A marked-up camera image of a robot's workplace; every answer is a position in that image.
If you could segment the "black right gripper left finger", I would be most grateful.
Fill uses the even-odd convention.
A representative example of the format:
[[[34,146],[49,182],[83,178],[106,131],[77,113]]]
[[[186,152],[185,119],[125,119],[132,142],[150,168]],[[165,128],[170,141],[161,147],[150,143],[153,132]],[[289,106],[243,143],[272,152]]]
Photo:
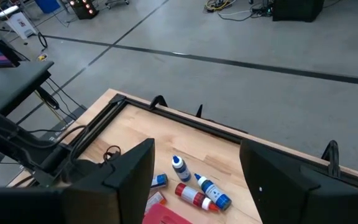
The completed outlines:
[[[147,138],[120,158],[124,181],[102,181],[100,168],[63,191],[64,224],[141,224],[154,176],[155,139]]]

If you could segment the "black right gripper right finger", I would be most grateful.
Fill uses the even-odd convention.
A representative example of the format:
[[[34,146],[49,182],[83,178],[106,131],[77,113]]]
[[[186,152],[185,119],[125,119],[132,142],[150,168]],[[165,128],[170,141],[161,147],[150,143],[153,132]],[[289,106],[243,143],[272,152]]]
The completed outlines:
[[[263,224],[358,224],[358,187],[244,139],[244,177]]]

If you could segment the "dark red dropper bottle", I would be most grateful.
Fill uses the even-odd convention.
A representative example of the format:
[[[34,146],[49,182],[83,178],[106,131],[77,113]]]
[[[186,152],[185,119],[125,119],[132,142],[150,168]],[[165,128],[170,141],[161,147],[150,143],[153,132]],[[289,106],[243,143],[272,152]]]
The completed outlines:
[[[218,212],[219,207],[212,202],[205,194],[191,188],[183,183],[179,183],[175,188],[175,195],[182,200],[206,211]]]

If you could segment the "black box with LED lights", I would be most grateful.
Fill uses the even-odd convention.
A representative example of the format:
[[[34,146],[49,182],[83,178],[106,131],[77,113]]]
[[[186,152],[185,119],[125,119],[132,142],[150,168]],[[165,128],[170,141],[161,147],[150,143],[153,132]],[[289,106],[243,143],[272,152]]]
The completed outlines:
[[[92,19],[99,12],[92,0],[68,0],[68,3],[79,20]]]

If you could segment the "blue plastic bin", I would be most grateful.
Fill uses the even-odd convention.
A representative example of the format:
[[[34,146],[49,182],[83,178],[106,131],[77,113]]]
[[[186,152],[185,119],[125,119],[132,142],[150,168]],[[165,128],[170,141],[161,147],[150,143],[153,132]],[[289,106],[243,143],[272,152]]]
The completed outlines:
[[[57,0],[34,0],[38,7],[44,14],[49,14],[57,9],[60,9],[60,5]]]

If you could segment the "grey side desk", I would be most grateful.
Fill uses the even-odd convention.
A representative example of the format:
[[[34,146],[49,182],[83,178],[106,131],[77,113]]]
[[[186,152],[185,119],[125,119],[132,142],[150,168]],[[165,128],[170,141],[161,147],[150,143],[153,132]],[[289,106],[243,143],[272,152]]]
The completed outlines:
[[[22,62],[15,68],[0,68],[0,114],[7,116],[50,76],[54,63]]]

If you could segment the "blue dropper bottle white label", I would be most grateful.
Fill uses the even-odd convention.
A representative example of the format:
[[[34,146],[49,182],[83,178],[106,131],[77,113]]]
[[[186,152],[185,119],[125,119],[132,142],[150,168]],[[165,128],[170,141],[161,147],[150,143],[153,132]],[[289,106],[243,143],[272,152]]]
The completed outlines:
[[[158,189],[161,187],[166,187],[168,185],[168,177],[166,174],[159,174],[156,175],[153,179],[152,179],[152,183],[150,186],[150,189]]]
[[[205,176],[199,174],[194,174],[198,185],[201,187],[202,191],[217,205],[217,207],[225,211],[227,210],[232,203],[232,200],[211,180],[207,179]]]
[[[180,156],[174,155],[172,157],[172,167],[182,182],[188,182],[191,179],[191,172]]]

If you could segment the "black hook-shaped frame clamp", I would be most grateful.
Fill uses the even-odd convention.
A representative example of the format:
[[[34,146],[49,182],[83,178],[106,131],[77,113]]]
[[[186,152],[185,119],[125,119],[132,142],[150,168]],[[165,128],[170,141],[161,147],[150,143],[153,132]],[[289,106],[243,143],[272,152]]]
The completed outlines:
[[[162,95],[157,95],[149,104],[149,109],[154,110],[157,105],[167,107],[167,102]]]
[[[339,146],[335,140],[329,141],[321,158],[329,162],[328,175],[334,178],[340,178],[341,170],[339,167]]]

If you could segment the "pink translucent plastic bin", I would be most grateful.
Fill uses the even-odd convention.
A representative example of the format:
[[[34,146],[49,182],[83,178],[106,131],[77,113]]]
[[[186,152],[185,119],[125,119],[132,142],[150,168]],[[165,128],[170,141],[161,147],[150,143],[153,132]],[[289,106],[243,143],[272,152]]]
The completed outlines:
[[[192,224],[187,219],[161,204],[153,205],[145,214],[142,224]]]

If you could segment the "large black floor box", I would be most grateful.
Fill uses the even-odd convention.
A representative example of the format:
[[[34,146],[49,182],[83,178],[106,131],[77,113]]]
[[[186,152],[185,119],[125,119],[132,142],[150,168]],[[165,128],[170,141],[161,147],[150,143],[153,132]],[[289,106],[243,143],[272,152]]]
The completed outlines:
[[[274,0],[272,20],[313,22],[323,4],[324,0]]]

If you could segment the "black metal table frame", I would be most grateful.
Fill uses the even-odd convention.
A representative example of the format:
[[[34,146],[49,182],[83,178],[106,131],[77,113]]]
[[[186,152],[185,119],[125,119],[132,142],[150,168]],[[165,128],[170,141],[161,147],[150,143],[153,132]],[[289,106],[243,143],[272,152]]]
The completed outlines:
[[[100,99],[97,100],[95,104],[97,105],[102,100],[107,100],[108,96],[110,96],[111,99],[108,100],[104,108],[100,109],[98,113],[93,116],[93,119],[87,123],[87,135],[85,136],[84,131],[81,131],[75,138],[72,139],[71,143],[78,146],[73,153],[74,157],[80,156],[94,141],[94,139],[104,131],[104,129],[112,122],[112,120],[114,120],[115,117],[125,109],[126,106],[132,105],[140,110],[154,114],[161,118],[164,117],[193,130],[201,131],[210,136],[214,136],[218,139],[232,142],[234,144],[240,144],[243,139],[251,140],[258,144],[271,147],[277,152],[294,157],[295,159],[306,162],[312,166],[316,166],[320,171],[328,172],[329,162],[323,160],[322,158],[318,159],[315,156],[311,156],[294,149],[290,149],[289,147],[255,137],[246,133],[245,131],[225,126],[211,120],[197,118],[196,115],[171,109],[168,106],[164,107],[157,105],[154,110],[150,110],[149,104],[151,101],[143,100],[120,91],[112,89],[108,90]],[[358,171],[340,165],[339,167],[341,170],[340,178],[358,187]]]

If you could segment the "white floor cabinet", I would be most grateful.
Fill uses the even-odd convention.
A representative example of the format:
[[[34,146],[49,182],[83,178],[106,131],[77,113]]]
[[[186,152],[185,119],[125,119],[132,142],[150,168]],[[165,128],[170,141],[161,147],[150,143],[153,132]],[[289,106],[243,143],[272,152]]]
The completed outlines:
[[[21,39],[26,40],[31,35],[38,35],[35,27],[19,6],[11,6],[0,12],[0,20],[4,21]]]

